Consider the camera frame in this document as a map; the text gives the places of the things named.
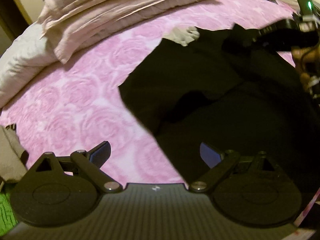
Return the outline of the right hand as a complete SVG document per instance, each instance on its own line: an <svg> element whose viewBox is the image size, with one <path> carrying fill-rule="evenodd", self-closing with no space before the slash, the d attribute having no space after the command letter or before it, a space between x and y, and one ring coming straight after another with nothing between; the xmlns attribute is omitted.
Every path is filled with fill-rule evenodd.
<svg viewBox="0 0 320 240"><path fill-rule="evenodd" d="M310 73L307 72L307 65L319 63L319 47L303 49L295 48L291 51L291 55L303 88L307 92L308 84L311 79Z"/></svg>

